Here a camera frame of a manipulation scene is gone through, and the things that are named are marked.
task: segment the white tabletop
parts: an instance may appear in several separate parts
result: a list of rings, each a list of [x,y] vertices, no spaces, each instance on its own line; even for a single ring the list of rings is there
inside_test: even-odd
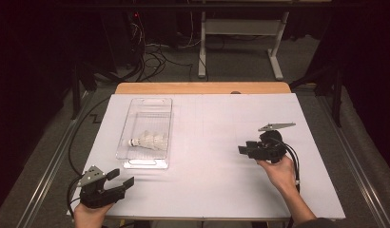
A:
[[[130,100],[155,97],[173,100],[169,167],[124,169],[115,154]],[[274,123],[296,124],[280,132],[299,156],[306,203],[317,217],[344,219],[295,94],[113,95],[85,170],[93,164],[104,172],[120,168],[121,175],[107,181],[106,189],[135,177],[126,198],[108,211],[109,218],[288,219],[263,169],[237,147],[257,141],[258,128]]]

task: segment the white feather shuttlecock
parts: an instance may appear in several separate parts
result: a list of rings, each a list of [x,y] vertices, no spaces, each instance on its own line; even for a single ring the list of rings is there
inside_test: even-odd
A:
[[[145,131],[139,138],[128,141],[130,146],[142,146],[152,150],[167,150],[168,137],[166,134]]]

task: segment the human hand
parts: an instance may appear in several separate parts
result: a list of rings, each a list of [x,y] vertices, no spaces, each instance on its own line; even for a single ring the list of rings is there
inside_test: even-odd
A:
[[[269,180],[282,194],[296,189],[293,161],[287,156],[277,163],[257,161],[257,164],[266,171]]]
[[[74,209],[75,228],[101,228],[107,211],[114,203],[101,208],[88,208],[79,203]]]

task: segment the plastic box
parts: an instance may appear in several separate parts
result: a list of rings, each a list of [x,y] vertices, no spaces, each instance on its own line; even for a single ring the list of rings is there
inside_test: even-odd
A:
[[[124,168],[168,168],[172,100],[132,99],[116,158]]]

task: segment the human arm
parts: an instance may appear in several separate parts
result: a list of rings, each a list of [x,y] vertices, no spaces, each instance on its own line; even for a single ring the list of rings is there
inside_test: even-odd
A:
[[[316,219],[314,213],[302,199],[295,185],[293,162],[287,156],[277,163],[257,161],[266,171],[269,180],[281,193],[295,225]]]
[[[101,208],[92,209],[79,203],[74,209],[75,228],[101,228],[107,211],[113,205],[114,203]]]

